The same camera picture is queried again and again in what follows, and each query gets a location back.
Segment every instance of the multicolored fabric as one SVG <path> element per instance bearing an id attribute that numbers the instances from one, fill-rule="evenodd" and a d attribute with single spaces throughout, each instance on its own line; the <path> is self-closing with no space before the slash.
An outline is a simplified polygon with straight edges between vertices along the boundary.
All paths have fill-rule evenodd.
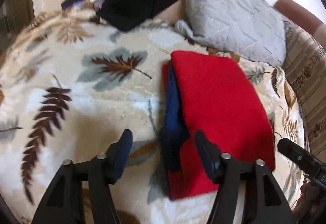
<path id="1" fill-rule="evenodd" d="M 326 162 L 326 53 L 299 26 L 287 32 L 286 49 L 282 68 L 301 106 L 310 151 Z"/>
<path id="2" fill-rule="evenodd" d="M 110 187 L 119 216 L 133 215 L 140 223 L 206 223 L 215 193 L 171 202 L 164 193 L 157 137 L 165 111 L 162 64 L 174 50 L 207 51 L 160 21 L 122 33 L 94 14 L 87 9 L 42 13 L 10 48 L 0 70 L 4 200 L 21 223 L 29 223 L 64 159 L 90 160 L 128 128 L 132 151 L 122 178 Z M 235 57 L 252 81 L 275 141 L 288 137 L 303 146 L 299 107 L 282 69 L 218 55 Z M 303 173 L 276 153 L 274 174 L 293 205 Z M 86 200 L 87 186 L 84 207 L 92 223 Z"/>

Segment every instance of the patterned couch fabric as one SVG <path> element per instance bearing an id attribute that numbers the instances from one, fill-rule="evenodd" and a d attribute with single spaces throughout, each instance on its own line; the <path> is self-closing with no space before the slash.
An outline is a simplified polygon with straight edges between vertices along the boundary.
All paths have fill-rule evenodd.
<path id="1" fill-rule="evenodd" d="M 287 32 L 286 49 L 282 68 L 301 106 L 310 151 L 326 162 L 326 53 L 299 26 Z"/>
<path id="2" fill-rule="evenodd" d="M 189 25 L 176 30 L 203 46 L 281 66 L 286 55 L 281 14 L 265 0 L 186 0 Z"/>
<path id="3" fill-rule="evenodd" d="M 91 22 L 98 21 L 94 14 L 80 9 L 42 13 L 11 46 L 0 70 L 2 196 L 14 215 L 29 223 L 64 159 L 90 160 L 128 128 L 134 135 L 132 151 L 123 177 L 110 187 L 119 216 L 127 223 L 135 218 L 153 224 L 206 223 L 215 193 L 171 202 L 157 138 L 165 111 L 162 64 L 174 50 L 208 52 L 160 21 L 121 33 Z M 217 55 L 235 59 L 253 83 L 275 143 L 287 137 L 303 146 L 298 103 L 283 70 L 234 53 Z M 274 175 L 292 206 L 304 176 L 275 155 Z M 84 187 L 86 218 L 92 223 Z"/>

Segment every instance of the blue cloth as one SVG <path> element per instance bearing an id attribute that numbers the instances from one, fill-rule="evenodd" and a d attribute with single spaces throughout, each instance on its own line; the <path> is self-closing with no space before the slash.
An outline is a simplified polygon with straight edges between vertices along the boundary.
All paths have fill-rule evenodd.
<path id="1" fill-rule="evenodd" d="M 180 166 L 180 148 L 189 138 L 182 113 L 181 97 L 172 63 L 167 77 L 165 121 L 161 131 L 163 158 L 168 171 L 177 171 Z"/>

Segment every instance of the bedsheet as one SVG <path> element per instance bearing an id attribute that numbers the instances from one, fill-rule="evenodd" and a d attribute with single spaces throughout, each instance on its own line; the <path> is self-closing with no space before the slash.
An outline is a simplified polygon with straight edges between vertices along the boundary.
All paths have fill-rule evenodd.
<path id="1" fill-rule="evenodd" d="M 127 128 L 132 150 L 122 178 L 110 186 L 122 221 L 206 223 L 215 193 L 174 202 L 166 196 L 157 138 L 165 110 L 161 68 L 174 50 L 237 61 L 262 101 L 275 144 L 287 137 L 304 146 L 299 106 L 280 67 L 207 51 L 161 21 L 122 33 L 94 15 L 78 8 L 41 13 L 17 37 L 0 70 L 0 192 L 21 223 L 32 220 L 64 159 L 90 160 Z M 274 175 L 293 206 L 304 174 L 275 155 Z M 87 188 L 84 208 L 92 223 Z M 237 220 L 244 185 L 240 193 Z"/>

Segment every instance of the brown cylindrical bolster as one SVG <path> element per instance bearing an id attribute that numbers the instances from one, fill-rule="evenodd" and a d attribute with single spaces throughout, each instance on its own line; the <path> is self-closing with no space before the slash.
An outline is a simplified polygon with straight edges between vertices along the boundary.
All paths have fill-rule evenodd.
<path id="1" fill-rule="evenodd" d="M 322 24 L 322 21 L 314 14 L 307 11 L 293 0 L 279 0 L 275 3 L 274 7 L 311 35 L 313 35 L 320 24 Z"/>

